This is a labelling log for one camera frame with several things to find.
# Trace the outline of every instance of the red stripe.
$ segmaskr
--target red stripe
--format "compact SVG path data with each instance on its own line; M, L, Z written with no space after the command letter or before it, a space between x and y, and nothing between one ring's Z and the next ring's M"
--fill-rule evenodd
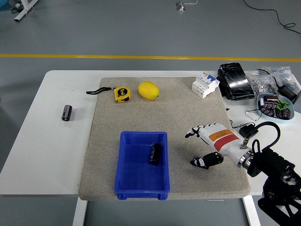
M219 139L218 141L215 142L214 144L214 147L216 148L216 150L219 152L220 149L227 143L233 141L233 140L236 140L238 139L237 136L235 136L233 133L226 136L226 137L223 137L221 139Z

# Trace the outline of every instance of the robotic arm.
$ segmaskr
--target robotic arm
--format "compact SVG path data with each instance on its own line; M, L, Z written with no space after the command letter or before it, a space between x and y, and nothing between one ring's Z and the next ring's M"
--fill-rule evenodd
M258 128L269 125L276 128L278 136L276 140L260 151L258 140L254 140L252 148L247 146L249 138L255 134ZM223 157L229 157L239 168L245 168L247 173L255 177L261 171L268 179L263 186L263 198L258 201L259 207L281 226L301 225L301 204L294 199L301 199L301 178L294 172L295 165L279 156L270 149L280 138L280 128L273 122L264 122L256 126L246 135L243 143L225 126L214 123L197 126L186 134L186 138L197 135L210 145L215 152L203 157L193 157L191 165L209 169L222 163ZM286 215L276 206L285 206ZM294 206L297 212L293 213L290 206Z

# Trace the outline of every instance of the white circuit breaker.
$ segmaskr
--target white circuit breaker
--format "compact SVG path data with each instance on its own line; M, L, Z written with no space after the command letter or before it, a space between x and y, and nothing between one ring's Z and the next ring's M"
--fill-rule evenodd
M209 93L215 91L220 81L210 74L203 73L196 78L196 81L192 84L191 90L198 94L201 98L205 98Z

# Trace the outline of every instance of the beige felt mat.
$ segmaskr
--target beige felt mat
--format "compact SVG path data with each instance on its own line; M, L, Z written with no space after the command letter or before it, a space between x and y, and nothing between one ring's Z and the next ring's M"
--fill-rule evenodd
M156 100L139 95L138 86L143 81L152 81L159 87ZM114 183L122 131L167 132L171 187L168 200L248 195L246 171L237 168L229 158L209 170L190 165L194 155L202 157L213 149L197 136L185 138L189 129L216 122L232 130L219 89L202 99L191 91L194 81L195 77L101 80L101 87L129 87L132 98L117 104L113 91L98 95L79 186L82 200L117 200Z

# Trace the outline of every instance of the black cable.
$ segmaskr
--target black cable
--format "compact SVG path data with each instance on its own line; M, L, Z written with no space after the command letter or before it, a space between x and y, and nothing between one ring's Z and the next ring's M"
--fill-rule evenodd
M295 31L295 30L293 30L293 29L290 29L290 28L296 26L295 23L288 23L288 24L285 24L285 25L282 24L282 23L280 22L280 20L279 20L278 12L277 12L276 10L274 10L274 9L260 9L260 8L254 8L254 7L249 6L249 5L245 2L245 0L243 0L243 1L244 1L244 3L245 3L248 7L252 8L252 9L255 9L255 10L259 10L259 11L274 11L274 12L276 13L276 15L277 15L278 22L283 26L283 28L285 28L285 29L287 29L287 30L289 30L289 31L292 31L292 32L296 32L296 33L298 33L298 34L301 34L301 33L298 32L298 31Z
M276 86L277 86L277 88L280 88L280 86L278 85L278 83L277 83L277 81L276 81L276 79L275 79L275 77L274 76L272 76L273 78L274 78L274 80L275 80L275 83L276 83Z
M255 153L255 143L257 143L257 151L260 152L260 144L259 144L259 140L255 139L252 143L252 151L253 153Z
M233 129L235 129L235 128L241 128L241 127L243 127L243 126L245 126L245 125L248 125L248 124L253 124L254 126L255 126L255 123L254 122L247 122L247 123L245 123L245 124L240 124L239 126L232 126L232 123L233 123L233 121L232 120L230 120L230 124L231 124L231 127L233 128Z
M96 94L99 94L103 91L108 91L108 90L114 90L115 88L111 88L111 87L101 87L99 88L98 90L95 90L95 91L87 91L86 93L87 94L91 94L91 95L96 95Z
M264 71L264 72L266 72L266 73L268 73L266 70L263 70L263 69L256 69L257 71Z
M262 126L273 126L276 128L277 130L277 138L276 140L274 140L274 142L272 142L270 145L266 146L263 150L265 149L268 149L270 147L272 147L275 143L278 142L278 140L280 139L280 128L279 126L274 123L274 122L271 122L271 121L265 121L263 123L260 123L259 125L255 126L247 135L246 135L246 138L250 138L250 136L252 136L253 134L255 134L255 132L258 130L258 128L262 127Z

